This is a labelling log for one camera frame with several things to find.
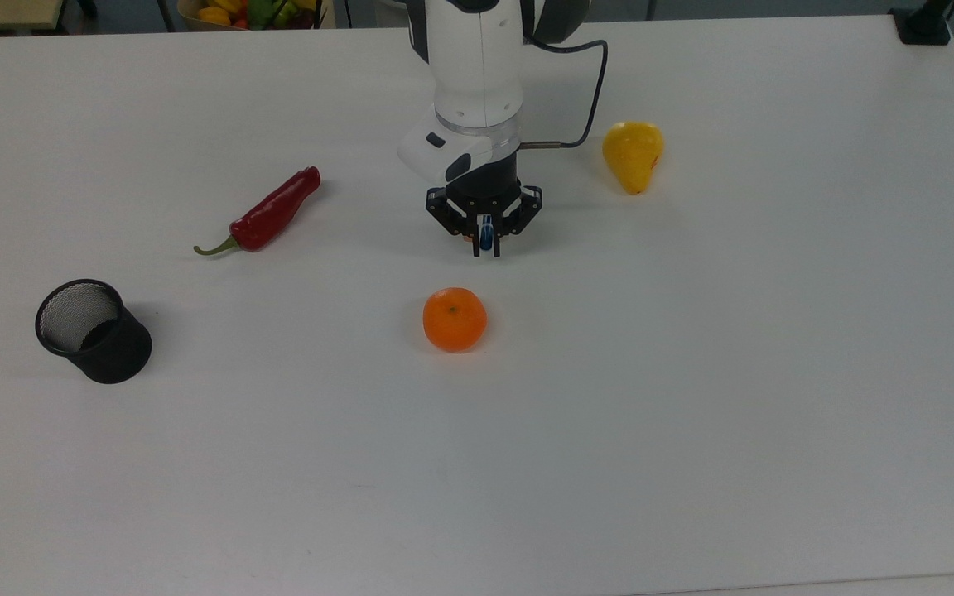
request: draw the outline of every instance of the orange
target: orange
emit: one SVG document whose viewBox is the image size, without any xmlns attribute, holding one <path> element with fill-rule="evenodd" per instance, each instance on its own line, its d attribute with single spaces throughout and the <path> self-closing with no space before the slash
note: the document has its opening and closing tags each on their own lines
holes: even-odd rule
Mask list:
<svg viewBox="0 0 954 596">
<path fill-rule="evenodd" d="M 465 287 L 446 287 L 435 291 L 422 310 L 422 328 L 434 346 L 446 352 L 472 348 L 484 328 L 488 313 L 480 298 Z"/>
</svg>

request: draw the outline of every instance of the pepper stem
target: pepper stem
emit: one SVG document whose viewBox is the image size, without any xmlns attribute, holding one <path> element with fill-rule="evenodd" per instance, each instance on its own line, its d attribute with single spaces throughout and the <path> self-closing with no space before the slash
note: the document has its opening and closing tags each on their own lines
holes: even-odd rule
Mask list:
<svg viewBox="0 0 954 596">
<path fill-rule="evenodd" d="M 194 252 L 198 254 L 204 254 L 204 256 L 209 257 L 212 256 L 212 254 L 219 254 L 224 250 L 229 250 L 231 248 L 239 248 L 238 240 L 235 240 L 233 235 L 229 235 L 227 240 L 223 241 L 223 244 L 216 246 L 216 248 L 213 248 L 212 250 L 202 250 L 200 246 L 195 246 Z"/>
</svg>

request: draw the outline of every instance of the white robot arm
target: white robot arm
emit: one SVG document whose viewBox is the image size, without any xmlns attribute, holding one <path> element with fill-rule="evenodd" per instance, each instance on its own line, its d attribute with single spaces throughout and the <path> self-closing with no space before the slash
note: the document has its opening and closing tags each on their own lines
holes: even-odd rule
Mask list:
<svg viewBox="0 0 954 596">
<path fill-rule="evenodd" d="M 407 0 L 407 7 L 412 46 L 428 61 L 436 92 L 398 155 L 425 180 L 445 186 L 427 196 L 436 219 L 472 238 L 475 256 L 478 222 L 485 219 L 498 256 L 499 238 L 519 233 L 541 206 L 540 190 L 523 188 L 516 176 L 523 43 L 564 41 L 583 22 L 590 0 Z M 518 199 L 518 210 L 504 214 Z"/>
</svg>

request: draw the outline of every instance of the pear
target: pear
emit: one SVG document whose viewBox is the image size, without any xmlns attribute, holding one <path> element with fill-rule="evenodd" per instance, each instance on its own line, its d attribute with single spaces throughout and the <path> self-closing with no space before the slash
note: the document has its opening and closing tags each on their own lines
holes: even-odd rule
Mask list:
<svg viewBox="0 0 954 596">
<path fill-rule="evenodd" d="M 650 185 L 658 159 L 665 151 L 665 137 L 648 122 L 618 122 L 602 140 L 602 157 L 625 191 L 639 194 Z"/>
</svg>

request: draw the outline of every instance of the cable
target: cable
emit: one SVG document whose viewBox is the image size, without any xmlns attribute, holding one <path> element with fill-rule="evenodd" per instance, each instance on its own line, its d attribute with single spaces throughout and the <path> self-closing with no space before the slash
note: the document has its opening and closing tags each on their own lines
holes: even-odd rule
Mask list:
<svg viewBox="0 0 954 596">
<path fill-rule="evenodd" d="M 576 52 L 582 52 L 583 50 L 589 50 L 595 48 L 596 46 L 602 46 L 602 66 L 599 68 L 599 80 L 598 83 L 595 83 L 595 97 L 591 98 L 591 112 L 587 114 L 587 125 L 584 126 L 584 133 L 580 136 L 579 140 L 576 140 L 572 143 L 564 143 L 561 141 L 529 141 L 527 143 L 520 144 L 519 148 L 571 148 L 579 147 L 584 141 L 587 140 L 588 133 L 591 132 L 591 124 L 595 123 L 595 110 L 599 107 L 599 94 L 602 92 L 602 79 L 605 79 L 606 76 L 606 63 L 610 60 L 610 45 L 606 44 L 605 39 L 595 39 L 595 41 L 588 41 L 587 44 L 580 44 L 579 46 L 568 46 L 568 48 L 557 48 L 557 46 L 549 46 L 544 44 L 542 41 L 535 41 L 531 37 L 528 38 L 530 44 L 533 44 L 537 48 L 544 50 L 545 52 L 551 52 L 554 54 L 573 54 Z"/>
</svg>

